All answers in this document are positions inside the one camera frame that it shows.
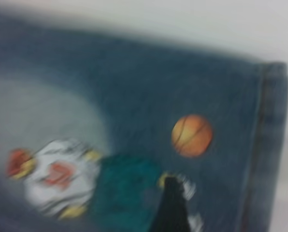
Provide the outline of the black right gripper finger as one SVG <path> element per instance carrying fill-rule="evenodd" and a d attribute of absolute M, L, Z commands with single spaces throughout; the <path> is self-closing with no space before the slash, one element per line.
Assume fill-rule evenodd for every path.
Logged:
<path fill-rule="evenodd" d="M 183 185 L 175 177 L 167 177 L 161 202 L 155 216 L 156 232 L 189 232 Z"/>

